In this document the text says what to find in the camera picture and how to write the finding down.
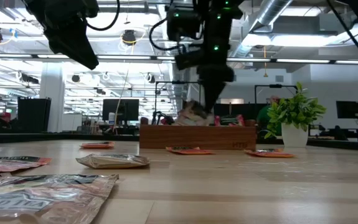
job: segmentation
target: potted plant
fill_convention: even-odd
[[[307,89],[303,89],[302,84],[298,82],[296,87],[298,91],[293,98],[272,103],[267,113],[271,119],[265,138],[275,136],[277,127],[281,125],[285,147],[306,147],[309,124],[326,112],[317,98],[305,97]]]

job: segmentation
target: green plant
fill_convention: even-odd
[[[299,82],[296,84],[298,92],[293,98],[281,99],[279,103],[272,103],[267,115],[270,122],[267,125],[269,131],[265,138],[275,136],[278,125],[281,123],[293,124],[296,128],[303,131],[308,130],[308,125],[317,120],[318,117],[326,112],[326,108],[318,104],[317,98],[307,98],[307,89],[302,88]]]

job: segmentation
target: wooden table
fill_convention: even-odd
[[[0,156],[52,157],[15,175],[119,174],[93,224],[351,224],[358,223],[358,151],[290,149],[293,159],[242,151],[180,156],[116,142],[114,150],[81,150],[89,141],[0,144]],[[93,170],[75,161],[94,152],[140,153],[148,169]]]

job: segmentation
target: snack bag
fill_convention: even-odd
[[[242,115],[215,116],[215,126],[245,126]]]
[[[245,150],[245,153],[251,156],[292,158],[293,154],[284,153],[283,149],[257,149],[256,151]]]
[[[118,175],[0,177],[0,224],[90,224]]]
[[[0,172],[12,172],[48,164],[51,158],[32,156],[0,157]]]
[[[174,126],[208,126],[213,122],[213,117],[204,111],[204,107],[194,100],[186,103],[183,110],[179,111]]]
[[[80,147],[83,149],[111,149],[115,142],[98,142],[98,143],[83,143]]]
[[[214,154],[211,151],[208,150],[202,150],[199,147],[166,147],[166,150],[168,150],[171,153],[176,154],[183,154],[183,155],[208,155],[208,154]]]
[[[93,169],[124,169],[149,164],[147,157],[127,154],[90,154],[77,158],[77,162]]]

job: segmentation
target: wooden box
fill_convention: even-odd
[[[141,149],[167,146],[200,147],[211,150],[255,150],[255,127],[141,125]]]

